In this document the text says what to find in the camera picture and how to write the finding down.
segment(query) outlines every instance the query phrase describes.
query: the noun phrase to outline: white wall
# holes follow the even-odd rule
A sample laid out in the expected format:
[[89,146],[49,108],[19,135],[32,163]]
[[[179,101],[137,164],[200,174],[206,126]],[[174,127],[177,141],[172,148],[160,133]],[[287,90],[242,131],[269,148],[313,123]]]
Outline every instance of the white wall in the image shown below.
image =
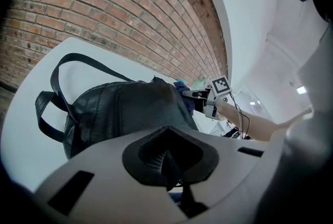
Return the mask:
[[275,16],[276,0],[213,2],[224,33],[229,80],[233,90],[237,91],[264,49]]
[[213,0],[224,32],[233,93],[251,90],[276,122],[305,110],[298,70],[327,28],[312,0]]
[[275,122],[287,121],[311,104],[306,94],[296,91],[302,85],[297,72],[318,47],[327,25],[312,0],[277,0],[265,50],[244,81]]

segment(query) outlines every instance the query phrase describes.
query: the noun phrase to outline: backpack handle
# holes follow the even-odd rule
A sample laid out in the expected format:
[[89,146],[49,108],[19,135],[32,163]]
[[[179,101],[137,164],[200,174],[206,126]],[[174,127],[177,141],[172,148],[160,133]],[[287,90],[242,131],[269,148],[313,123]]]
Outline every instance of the backpack handle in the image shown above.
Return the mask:
[[43,134],[47,135],[49,138],[54,139],[58,142],[63,142],[64,133],[50,126],[42,118],[42,114],[49,103],[53,103],[57,108],[67,111],[59,100],[59,97],[54,92],[42,91],[36,98],[35,107],[37,114],[38,127]]
[[61,88],[60,88],[60,85],[59,85],[59,67],[66,63],[66,62],[70,62],[70,61],[80,61],[84,64],[87,64],[97,70],[100,70],[102,72],[105,72],[109,75],[112,75],[114,77],[117,77],[117,78],[120,78],[120,79],[123,79],[125,81],[133,81],[129,78],[127,78],[126,76],[118,73],[118,72],[115,72],[114,70],[106,67],[104,64],[100,63],[99,61],[97,60],[94,60],[86,55],[83,55],[83,54],[79,54],[79,53],[69,53],[67,55],[65,55],[60,61],[59,63],[57,64],[57,66],[55,67],[55,69],[53,70],[52,72],[52,75],[51,75],[51,87],[52,87],[52,90],[54,91],[55,94],[57,94],[58,98],[59,98],[59,103],[60,103],[60,106],[62,108],[66,108],[66,111],[70,114],[70,116],[72,117],[72,119],[78,124],[79,121],[75,118],[73,112],[72,112],[72,105],[68,104],[62,91],[61,91]]

